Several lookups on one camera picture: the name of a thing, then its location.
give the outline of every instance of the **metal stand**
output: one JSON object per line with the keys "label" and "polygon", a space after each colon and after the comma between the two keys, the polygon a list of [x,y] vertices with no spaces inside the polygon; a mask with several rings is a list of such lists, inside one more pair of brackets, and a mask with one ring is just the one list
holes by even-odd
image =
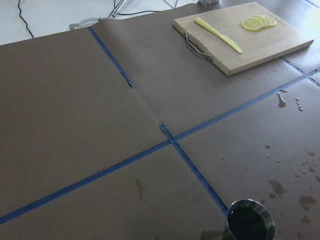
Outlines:
{"label": "metal stand", "polygon": [[219,0],[198,0],[198,4],[207,6],[209,4],[218,4],[220,1]]}

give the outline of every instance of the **dark liquid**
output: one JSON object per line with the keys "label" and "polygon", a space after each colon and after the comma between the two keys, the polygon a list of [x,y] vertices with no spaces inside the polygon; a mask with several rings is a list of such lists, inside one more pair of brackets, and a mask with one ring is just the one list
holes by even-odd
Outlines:
{"label": "dark liquid", "polygon": [[267,236],[263,219],[247,207],[237,207],[228,218],[228,225],[236,240],[265,240]]}

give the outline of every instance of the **wooden cutting board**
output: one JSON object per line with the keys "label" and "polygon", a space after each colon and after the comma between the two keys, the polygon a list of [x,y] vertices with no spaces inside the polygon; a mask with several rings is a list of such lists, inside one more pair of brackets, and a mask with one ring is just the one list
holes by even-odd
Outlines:
{"label": "wooden cutting board", "polygon": [[[241,21],[251,15],[269,15],[277,25],[248,31]],[[194,22],[200,17],[223,35],[236,42],[243,53],[237,53],[217,36]],[[256,2],[226,7],[173,20],[181,33],[204,53],[213,56],[212,62],[226,75],[238,73],[271,59],[310,46],[313,39]]]}

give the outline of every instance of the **black cable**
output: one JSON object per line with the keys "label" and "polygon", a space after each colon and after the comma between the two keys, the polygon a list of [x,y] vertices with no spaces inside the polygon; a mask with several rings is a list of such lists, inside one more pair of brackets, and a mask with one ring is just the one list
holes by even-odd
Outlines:
{"label": "black cable", "polygon": [[[116,0],[113,1],[113,6],[114,8],[116,8]],[[148,10],[148,11],[139,11],[139,12],[133,12],[133,13],[118,13],[118,15],[127,16],[127,15],[134,15],[134,14],[157,13],[157,12],[160,12],[160,11]]]}
{"label": "black cable", "polygon": [[21,1],[21,0],[18,1],[18,8],[19,8],[19,10],[20,10],[19,16],[20,16],[20,18],[25,22],[26,29],[27,29],[28,32],[30,33],[31,37],[34,39],[35,37],[33,36],[33,34],[31,33],[31,31],[30,31],[29,28],[28,28],[28,23],[27,23],[26,20],[24,20],[24,18],[21,16],[22,10],[21,10],[21,8],[20,8],[20,1]]}

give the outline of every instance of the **metal cup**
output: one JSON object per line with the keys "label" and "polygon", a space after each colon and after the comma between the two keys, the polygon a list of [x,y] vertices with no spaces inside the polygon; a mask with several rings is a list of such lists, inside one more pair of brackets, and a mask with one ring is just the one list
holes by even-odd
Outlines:
{"label": "metal cup", "polygon": [[242,199],[229,208],[223,233],[206,229],[200,240],[273,240],[274,237],[275,223],[268,211],[257,201]]}

